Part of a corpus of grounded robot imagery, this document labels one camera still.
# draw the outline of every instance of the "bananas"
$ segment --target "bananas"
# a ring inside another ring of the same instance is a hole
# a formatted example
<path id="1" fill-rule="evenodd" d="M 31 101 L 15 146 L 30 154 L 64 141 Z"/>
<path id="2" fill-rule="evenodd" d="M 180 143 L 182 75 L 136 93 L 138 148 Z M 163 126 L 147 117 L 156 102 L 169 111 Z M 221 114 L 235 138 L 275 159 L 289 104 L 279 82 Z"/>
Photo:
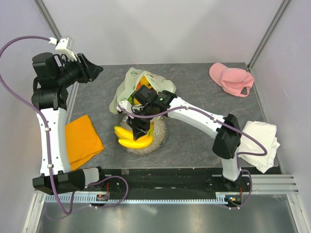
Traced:
<path id="1" fill-rule="evenodd" d="M 146 135 L 140 137 L 137 140 L 133 138 L 133 132 L 126 130 L 120 126 L 115 126 L 115 134 L 118 136 L 118 142 L 128 148 L 133 149 L 142 149 L 148 147 L 152 144 L 154 137 L 153 137 L 153 130 L 154 130 L 154 123 L 150 124 L 150 130 Z"/>

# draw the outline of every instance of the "orange cloth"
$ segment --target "orange cloth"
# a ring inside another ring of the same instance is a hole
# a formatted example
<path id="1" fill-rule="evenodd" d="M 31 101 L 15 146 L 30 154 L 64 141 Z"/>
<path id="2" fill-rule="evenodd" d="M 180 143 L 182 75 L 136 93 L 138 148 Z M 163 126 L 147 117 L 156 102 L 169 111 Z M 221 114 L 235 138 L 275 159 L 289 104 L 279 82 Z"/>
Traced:
<path id="1" fill-rule="evenodd" d="M 65 134 L 71 170 L 78 169 L 104 149 L 88 115 L 66 125 Z"/>

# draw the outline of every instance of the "round base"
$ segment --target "round base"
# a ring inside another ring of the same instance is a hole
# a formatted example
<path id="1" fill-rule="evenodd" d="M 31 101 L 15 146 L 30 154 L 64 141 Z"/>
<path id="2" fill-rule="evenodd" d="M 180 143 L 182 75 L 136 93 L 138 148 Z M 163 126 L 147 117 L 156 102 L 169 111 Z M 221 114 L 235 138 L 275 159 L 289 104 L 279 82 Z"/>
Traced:
<path id="1" fill-rule="evenodd" d="M 128 116 L 125 116 L 125 118 L 122 119 L 120 126 L 127 130 L 132 130 L 131 127 L 126 124 L 127 118 Z M 145 156 L 157 151 L 161 147 L 161 145 L 166 141 L 167 138 L 167 124 L 162 117 L 160 119 L 152 119 L 151 122 L 155 123 L 154 140 L 152 144 L 142 149 L 123 147 L 125 151 L 134 155 Z"/>

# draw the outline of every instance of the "gray mat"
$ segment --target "gray mat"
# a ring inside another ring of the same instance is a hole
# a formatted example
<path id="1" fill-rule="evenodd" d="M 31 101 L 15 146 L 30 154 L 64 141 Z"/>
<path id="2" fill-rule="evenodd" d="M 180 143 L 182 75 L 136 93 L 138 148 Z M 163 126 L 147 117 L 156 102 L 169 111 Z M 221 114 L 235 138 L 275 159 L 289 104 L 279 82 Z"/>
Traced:
<path id="1" fill-rule="evenodd" d="M 245 63 L 225 65 L 246 69 Z M 109 111 L 118 86 L 128 69 L 134 67 L 170 79 L 177 87 L 176 94 L 199 108 L 223 116 L 234 114 L 241 128 L 248 120 L 263 121 L 254 89 L 246 98 L 224 92 L 210 78 L 211 66 L 212 63 L 104 66 L 104 71 L 94 82 L 80 84 L 71 121 L 88 114 L 105 147 L 83 168 L 221 167 L 220 158 L 211 150 L 213 139 L 191 125 L 169 118 L 166 118 L 168 140 L 158 151 L 145 157 L 129 154 L 118 144 L 113 129 L 124 115 Z M 251 165 L 242 161 L 242 166 Z"/>

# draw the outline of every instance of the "white towel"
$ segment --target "white towel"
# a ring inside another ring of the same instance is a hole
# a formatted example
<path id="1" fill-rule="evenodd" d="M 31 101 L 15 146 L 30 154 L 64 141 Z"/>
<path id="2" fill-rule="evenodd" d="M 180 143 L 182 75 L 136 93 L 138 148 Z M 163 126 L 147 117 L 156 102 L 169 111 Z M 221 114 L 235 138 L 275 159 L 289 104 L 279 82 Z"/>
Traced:
<path id="1" fill-rule="evenodd" d="M 262 173 L 265 173 L 269 168 L 274 166 L 276 150 L 280 146 L 276 138 L 276 126 L 265 122 L 248 121 L 243 129 L 243 132 L 259 141 L 267 149 L 267 155 L 254 156 L 240 154 L 239 156 L 251 165 L 255 166 Z M 242 135 L 241 145 L 237 149 L 237 152 L 252 152 L 261 154 L 263 153 L 263 150 L 255 142 Z"/>

